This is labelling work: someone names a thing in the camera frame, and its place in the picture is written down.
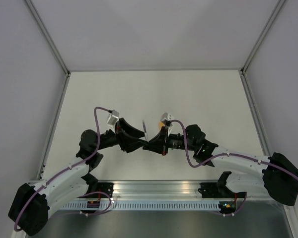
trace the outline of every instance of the robotic arm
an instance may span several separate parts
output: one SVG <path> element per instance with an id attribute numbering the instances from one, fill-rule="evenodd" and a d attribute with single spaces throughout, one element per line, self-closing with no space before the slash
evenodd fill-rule
<path id="1" fill-rule="evenodd" d="M 101 162 L 103 155 L 97 151 L 119 145 L 131 153 L 139 148 L 166 155 L 168 149 L 186 151 L 190 166 L 226 168 L 216 187 L 223 197 L 234 193 L 253 191 L 269 194 L 285 205 L 293 206 L 298 195 L 298 169 L 282 154 L 252 156 L 230 151 L 206 139 L 195 125 L 184 128 L 178 120 L 164 114 L 160 132 L 150 141 L 142 140 L 144 132 L 130 126 L 116 111 L 109 111 L 107 125 L 110 130 L 98 135 L 86 130 L 81 135 L 80 150 L 76 157 L 60 172 L 34 185 L 23 184 L 17 191 L 8 216 L 28 235 L 39 232 L 48 219 L 62 206 L 87 193 L 97 191 L 98 180 L 90 172 Z M 171 134 L 172 123 L 180 123 L 183 134 Z M 188 151 L 194 151 L 198 162 L 192 165 Z"/>

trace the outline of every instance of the white table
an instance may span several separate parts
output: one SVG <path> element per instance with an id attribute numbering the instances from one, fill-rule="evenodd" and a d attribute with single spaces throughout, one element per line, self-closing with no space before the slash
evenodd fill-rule
<path id="1" fill-rule="evenodd" d="M 96 106 L 117 110 L 141 130 L 144 119 L 149 139 L 159 132 L 160 116 L 168 112 L 185 126 L 198 124 L 211 142 L 262 155 L 237 70 L 73 72 L 44 178 L 71 161 L 84 130 L 96 131 Z M 108 129 L 107 116 L 98 111 L 101 133 Z M 182 133 L 181 128 L 175 124 L 172 133 L 178 132 Z M 193 169 L 179 150 L 169 150 L 166 156 L 142 149 L 127 154 L 116 146 L 100 153 L 104 158 L 92 174 L 102 180 L 218 179 L 223 171 L 208 166 Z"/>

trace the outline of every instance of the gray floor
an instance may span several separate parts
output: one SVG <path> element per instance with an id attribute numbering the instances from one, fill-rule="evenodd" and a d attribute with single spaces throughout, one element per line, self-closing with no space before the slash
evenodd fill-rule
<path id="1" fill-rule="evenodd" d="M 34 238 L 292 238 L 282 206 L 247 202 L 235 217 L 209 212 L 112 211 L 52 217 Z"/>

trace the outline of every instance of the white tabletop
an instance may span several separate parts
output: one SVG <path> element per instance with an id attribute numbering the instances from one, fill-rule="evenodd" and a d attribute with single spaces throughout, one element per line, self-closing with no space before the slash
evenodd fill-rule
<path id="1" fill-rule="evenodd" d="M 117 110 L 149 139 L 158 132 L 164 112 L 185 126 L 198 124 L 207 139 L 232 150 L 262 155 L 255 125 L 237 70 L 73 72 L 52 141 L 44 178 L 65 167 L 79 150 L 80 135 L 96 131 L 93 109 Z M 98 111 L 101 133 L 108 113 Z M 172 133 L 182 133 L 175 124 Z M 218 179 L 225 169 L 191 168 L 181 150 L 166 156 L 119 146 L 101 150 L 104 158 L 92 172 L 105 180 Z"/>

